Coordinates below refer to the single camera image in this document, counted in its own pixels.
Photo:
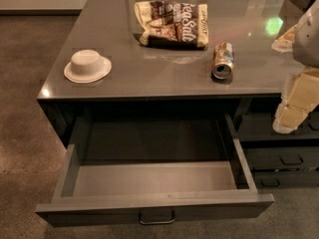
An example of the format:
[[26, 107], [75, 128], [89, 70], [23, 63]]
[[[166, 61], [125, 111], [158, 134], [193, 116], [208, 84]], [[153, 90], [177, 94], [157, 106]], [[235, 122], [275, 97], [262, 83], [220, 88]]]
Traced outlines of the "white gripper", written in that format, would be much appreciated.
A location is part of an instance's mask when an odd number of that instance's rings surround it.
[[319, 105], [319, 0], [305, 12], [297, 26], [273, 42], [271, 49], [279, 53], [292, 51], [295, 61], [309, 66], [298, 75], [289, 74], [282, 88], [272, 127], [278, 133], [290, 133]]

